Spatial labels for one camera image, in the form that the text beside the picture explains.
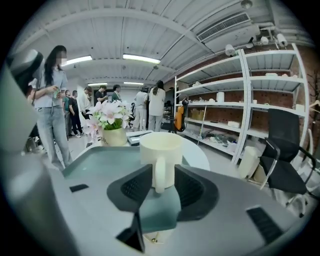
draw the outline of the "white mug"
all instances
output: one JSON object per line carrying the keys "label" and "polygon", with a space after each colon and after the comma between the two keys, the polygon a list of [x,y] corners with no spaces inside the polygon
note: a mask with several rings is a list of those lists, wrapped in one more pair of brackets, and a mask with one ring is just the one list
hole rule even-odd
{"label": "white mug", "polygon": [[182,163],[182,138],[174,133],[152,132],[140,139],[141,164],[152,164],[152,187],[157,193],[175,184],[175,165]]}

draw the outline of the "orange object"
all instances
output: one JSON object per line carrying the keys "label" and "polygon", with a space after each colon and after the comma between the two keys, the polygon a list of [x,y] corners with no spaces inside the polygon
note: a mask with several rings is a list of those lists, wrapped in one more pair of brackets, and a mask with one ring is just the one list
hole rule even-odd
{"label": "orange object", "polygon": [[182,115],[184,114],[184,112],[184,106],[180,106],[178,107],[178,111],[175,113],[174,126],[178,131],[180,131],[182,127]]}

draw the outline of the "table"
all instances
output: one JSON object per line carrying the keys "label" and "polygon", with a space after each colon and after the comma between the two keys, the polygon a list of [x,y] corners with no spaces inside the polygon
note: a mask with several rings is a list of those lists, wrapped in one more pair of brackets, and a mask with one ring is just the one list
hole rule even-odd
{"label": "table", "polygon": [[[126,136],[139,136],[141,134],[144,134],[146,131],[130,131],[126,133]],[[193,143],[192,141],[181,137],[182,138],[182,154],[185,158],[185,160],[188,162],[188,164],[191,167],[201,168],[206,171],[210,171],[210,165],[207,156],[202,151],[202,149]],[[85,148],[77,157],[80,157],[82,154],[87,152],[89,149],[92,149],[94,147],[101,147],[102,143],[101,141],[96,142],[95,144],[92,144],[91,146]],[[130,147],[129,142],[127,142],[124,147]]]}

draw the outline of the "potted plant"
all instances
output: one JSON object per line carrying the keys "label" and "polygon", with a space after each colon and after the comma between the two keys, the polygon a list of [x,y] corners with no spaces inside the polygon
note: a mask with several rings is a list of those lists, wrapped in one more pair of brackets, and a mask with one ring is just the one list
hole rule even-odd
{"label": "potted plant", "polygon": [[119,147],[127,142],[125,128],[128,126],[131,116],[130,106],[126,102],[115,100],[113,102],[97,102],[87,113],[90,119],[86,119],[86,134],[96,138],[97,131],[101,134],[104,146]]}

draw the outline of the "black office chair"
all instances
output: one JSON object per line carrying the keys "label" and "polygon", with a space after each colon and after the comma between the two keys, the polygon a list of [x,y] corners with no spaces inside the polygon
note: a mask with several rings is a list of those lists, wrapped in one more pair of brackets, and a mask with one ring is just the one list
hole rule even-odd
{"label": "black office chair", "polygon": [[[265,138],[266,148],[260,157],[260,164],[265,172],[266,178],[262,183],[260,190],[268,182],[271,189],[277,189],[284,192],[296,194],[287,203],[291,204],[298,195],[304,195],[307,192],[306,183],[316,166],[316,160],[313,156],[299,146],[300,129],[299,116],[287,111],[278,109],[269,109],[269,135]],[[302,151],[312,161],[312,169],[308,178],[303,181],[298,172],[293,168],[290,162]],[[302,202],[303,208],[300,217],[305,214],[305,202]]]}

